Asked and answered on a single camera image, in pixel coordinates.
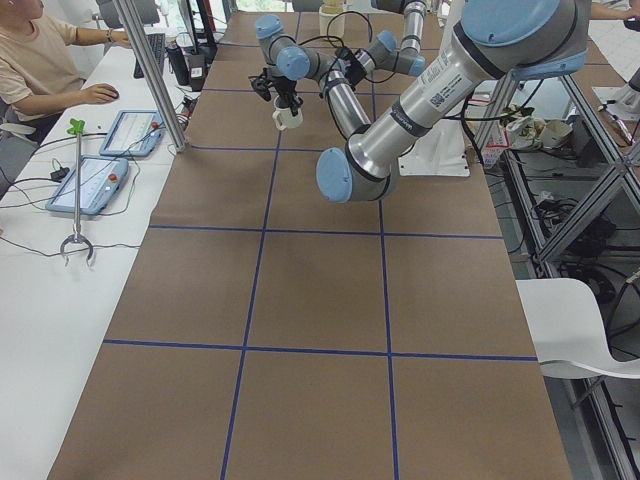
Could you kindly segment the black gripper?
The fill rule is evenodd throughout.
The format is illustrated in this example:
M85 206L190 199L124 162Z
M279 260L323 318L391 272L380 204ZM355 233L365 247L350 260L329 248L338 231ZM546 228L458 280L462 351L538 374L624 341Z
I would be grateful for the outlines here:
M283 75L276 75L274 70L265 67L259 76L252 78L252 89L263 100L271 99L271 90L274 90L281 98L292 98L289 101L289 110L292 115L298 115L301 112L303 100L295 97L296 81L292 81Z

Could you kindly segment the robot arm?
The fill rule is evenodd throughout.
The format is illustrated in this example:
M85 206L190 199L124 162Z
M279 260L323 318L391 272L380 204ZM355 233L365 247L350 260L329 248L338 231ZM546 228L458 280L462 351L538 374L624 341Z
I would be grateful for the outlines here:
M506 73L544 79L579 70L585 61L591 16L588 1L464 1L450 14L450 39L426 63L417 53L426 13L421 1L379 1L376 8L405 18L402 48L381 32L347 60L298 45L274 14L254 24L267 63L252 87L264 99L276 89L278 106L299 112L297 81L316 81L333 113L344 148L324 151L316 166L319 190L333 202L376 201L393 189L398 159L449 111L489 79ZM408 74L414 82L376 120L370 121L354 95L355 73L375 69Z
M403 17L403 35L400 41L388 30L379 32L371 43L355 54L351 66L361 78L375 70L417 77L425 69L426 60L420 54L422 29L428 13L446 20L451 1L371 1L377 10Z

